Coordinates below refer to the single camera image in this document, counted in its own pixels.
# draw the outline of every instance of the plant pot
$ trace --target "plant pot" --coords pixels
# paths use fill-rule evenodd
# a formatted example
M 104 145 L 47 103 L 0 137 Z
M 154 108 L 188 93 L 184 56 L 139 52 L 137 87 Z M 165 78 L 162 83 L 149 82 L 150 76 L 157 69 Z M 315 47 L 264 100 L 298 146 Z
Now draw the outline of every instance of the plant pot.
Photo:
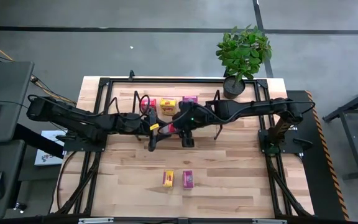
M 226 77 L 223 81 L 223 95 L 230 100 L 240 95 L 245 88 L 246 83 L 243 80 L 237 82 L 236 76 L 234 75 Z

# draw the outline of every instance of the small box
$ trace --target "small box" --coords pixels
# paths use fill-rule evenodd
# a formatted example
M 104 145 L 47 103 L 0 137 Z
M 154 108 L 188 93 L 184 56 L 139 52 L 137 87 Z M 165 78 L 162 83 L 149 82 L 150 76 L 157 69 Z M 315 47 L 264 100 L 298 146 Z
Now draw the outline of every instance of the small box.
M 193 187 L 194 187 L 193 171 L 184 170 L 183 171 L 183 188 L 184 189 L 192 189 Z
M 164 187 L 173 187 L 173 170 L 165 170 L 164 171 L 162 185 Z
M 142 108 L 143 112 L 146 112 L 145 110 L 146 110 L 148 102 L 149 101 L 147 99 L 143 99 L 142 102 L 140 102 L 140 107 Z M 157 100 L 156 99 L 150 99 L 149 108 L 153 108 L 155 111 L 157 111 L 156 105 L 157 105 Z
M 184 102 L 195 102 L 197 103 L 197 96 L 184 96 L 182 99 Z
M 175 115 L 176 105 L 177 105 L 177 101 L 175 99 L 162 98 L 160 103 L 162 114 L 169 115 L 169 116 Z

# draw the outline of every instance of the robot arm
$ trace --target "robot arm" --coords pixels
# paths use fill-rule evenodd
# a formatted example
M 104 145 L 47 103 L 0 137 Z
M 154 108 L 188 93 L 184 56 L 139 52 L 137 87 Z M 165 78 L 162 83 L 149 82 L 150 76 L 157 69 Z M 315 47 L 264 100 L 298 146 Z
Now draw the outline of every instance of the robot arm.
M 27 116 L 33 121 L 50 121 L 68 128 L 70 131 L 89 142 L 100 142 L 106 134 L 129 134 L 148 136 L 149 151 L 153 151 L 157 142 L 179 134 L 183 147 L 193 147 L 191 131 L 213 124 L 227 124 L 246 116 L 277 114 L 280 116 L 275 127 L 268 130 L 272 143 L 283 140 L 285 132 L 291 125 L 299 124 L 302 115 L 296 108 L 296 102 L 290 99 L 238 103 L 232 100 L 207 101 L 206 106 L 194 102 L 179 102 L 179 109 L 172 118 L 175 133 L 160 133 L 168 123 L 157 118 L 150 109 L 144 118 L 136 113 L 93 114 L 74 108 L 50 97 L 30 95 L 31 104 Z M 158 134 L 150 128 L 158 123 Z

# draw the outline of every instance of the wooden table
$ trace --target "wooden table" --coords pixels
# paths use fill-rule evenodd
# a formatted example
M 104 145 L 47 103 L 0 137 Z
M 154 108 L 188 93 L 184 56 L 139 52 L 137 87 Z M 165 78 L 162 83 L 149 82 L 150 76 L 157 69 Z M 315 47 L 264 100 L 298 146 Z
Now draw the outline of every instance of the wooden table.
M 93 111 L 99 78 L 84 77 L 78 99 L 79 108 Z M 267 81 L 271 98 L 287 97 L 283 79 L 271 78 Z M 221 84 L 115 83 L 112 98 L 118 98 L 120 112 L 131 111 L 135 90 L 140 96 L 148 94 L 156 98 L 157 102 L 164 96 L 180 101 L 183 95 L 197 95 L 202 105 L 206 100 L 213 99 L 216 90 L 223 92 Z M 248 85 L 236 98 L 240 102 L 252 100 L 255 100 L 254 89 Z M 163 120 L 172 119 L 157 110 Z M 115 113 L 115 106 L 110 107 L 109 112 Z M 259 151 L 257 140 L 259 129 L 258 117 L 240 118 L 224 125 L 216 141 L 213 136 L 218 128 L 208 126 L 193 131 L 194 148 L 182 148 L 180 139 L 171 138 L 159 142 L 154 152 L 147 150 L 146 140 L 139 142 L 135 136 L 109 136 L 99 166 L 91 215 L 273 218 L 265 157 Z M 81 152 L 73 156 L 63 173 L 59 189 L 62 204 L 78 185 L 83 157 L 84 153 Z M 283 154 L 282 157 L 288 188 L 302 206 L 313 213 L 300 159 L 289 154 Z M 162 187 L 164 170 L 175 171 L 174 187 L 171 189 Z M 181 186 L 183 170 L 193 171 L 195 187 L 192 190 L 183 190 Z M 277 192 L 280 208 L 284 212 L 282 192 Z M 83 207 L 87 193 L 88 189 L 84 193 Z M 55 198 L 51 212 L 56 209 Z

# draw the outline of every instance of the green leaves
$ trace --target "green leaves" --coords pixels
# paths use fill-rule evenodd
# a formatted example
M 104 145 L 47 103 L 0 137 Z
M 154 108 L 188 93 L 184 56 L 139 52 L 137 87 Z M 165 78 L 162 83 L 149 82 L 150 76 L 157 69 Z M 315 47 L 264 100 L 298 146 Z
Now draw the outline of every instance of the green leaves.
M 244 48 L 240 48 L 239 52 L 240 52 L 240 57 L 243 56 L 249 56 L 249 52 L 251 51 L 251 49 L 249 47 L 244 47 Z
M 247 27 L 246 27 L 246 31 L 251 27 L 252 24 L 249 24 Z
M 237 80 L 246 77 L 253 79 L 258 73 L 260 64 L 272 57 L 269 38 L 255 26 L 237 31 L 234 27 L 230 34 L 223 34 L 223 41 L 218 43 L 215 52 L 228 75 L 235 75 Z
M 255 43 L 255 41 L 256 41 L 256 36 L 255 36 L 255 34 L 249 34 L 248 40 L 249 40 L 249 43 L 250 43 L 250 44 Z
M 251 50 L 251 55 L 254 56 L 254 57 L 259 57 L 259 53 L 258 53 L 258 51 L 255 50 L 255 49 L 252 49 L 252 50 Z
M 231 30 L 231 34 L 235 34 L 237 32 L 237 26 L 235 26 L 234 28 L 233 28 L 233 30 Z
M 249 63 L 251 63 L 251 65 L 257 65 L 261 62 L 261 60 L 259 58 L 250 58 L 249 59 Z
M 228 42 L 230 40 L 230 34 L 223 34 L 223 42 Z

